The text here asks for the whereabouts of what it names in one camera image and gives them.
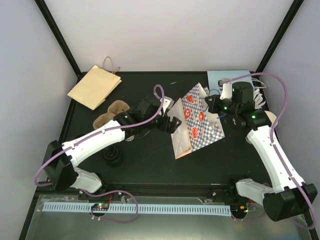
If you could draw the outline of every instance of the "paper bag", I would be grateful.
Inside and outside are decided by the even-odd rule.
[[[77,102],[94,110],[121,83],[120,77],[95,65],[67,94]]]
[[[207,94],[200,83],[195,85],[168,112],[168,116],[182,121],[171,134],[175,159],[199,150],[225,137],[218,114],[209,113],[204,97]]]

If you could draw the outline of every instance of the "checkered paper bag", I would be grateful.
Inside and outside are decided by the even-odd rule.
[[[178,159],[225,137],[218,114],[209,113],[204,100],[207,94],[197,83],[168,112],[182,120],[171,134],[175,158]]]

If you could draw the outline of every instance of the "black frame pole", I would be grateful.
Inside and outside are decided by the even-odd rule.
[[[46,2],[44,0],[34,0],[35,3],[37,4],[39,10],[41,11],[45,21],[47,22],[47,24],[49,25],[55,39],[57,40],[57,42],[59,43],[66,59],[69,61],[75,75],[77,76],[77,78],[81,75],[81,70],[74,58],[74,56],[72,55],[64,37],[62,36],[62,33],[60,32],[58,25],[56,24],[56,21],[54,20],[54,17],[52,16]]]
[[[255,71],[256,73],[261,73],[266,68],[270,58],[274,54],[278,44],[280,43],[281,39],[285,35],[288,27],[290,26],[292,20],[295,18],[296,14],[297,14],[297,12],[303,2],[304,2],[304,0],[294,0],[292,2],[288,12],[286,13],[286,15],[280,25],[280,27],[276,31],[276,34],[274,35],[268,49],[266,50],[259,66],[257,67],[257,69]]]
[[[310,214],[310,211],[306,211],[304,214],[304,219],[305,219],[305,222],[306,222],[306,225],[307,226],[311,226],[312,223],[314,222],[312,217],[311,217],[311,214]],[[309,234],[310,234],[310,237],[312,240],[319,240],[319,237],[318,237],[318,233],[317,233],[317,230],[314,228],[314,229],[311,229],[309,230]]]

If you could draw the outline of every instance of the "blue checkered pattern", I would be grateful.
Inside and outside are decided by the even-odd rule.
[[[202,88],[200,83],[197,83],[181,100],[183,109],[190,108],[191,116],[186,119],[186,124],[188,126],[189,138],[191,142],[191,151],[196,151],[200,148],[203,148],[209,144],[212,144],[220,139],[225,137],[222,129],[215,124],[214,127],[211,127],[208,119],[204,116],[204,120],[202,122],[199,121],[199,113],[204,112],[204,106],[202,101],[200,100],[200,91]],[[194,103],[191,103],[187,100],[187,96],[192,95]],[[192,128],[196,127],[198,129],[198,137],[193,138],[192,136]]]

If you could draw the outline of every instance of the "white cable tray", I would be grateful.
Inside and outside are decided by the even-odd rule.
[[[94,203],[86,202],[45,202],[43,212],[90,213]],[[111,203],[108,210],[95,210],[94,213],[134,214],[135,204]],[[139,214],[176,215],[217,215],[231,216],[230,207],[224,205],[181,205],[181,204],[139,204]]]

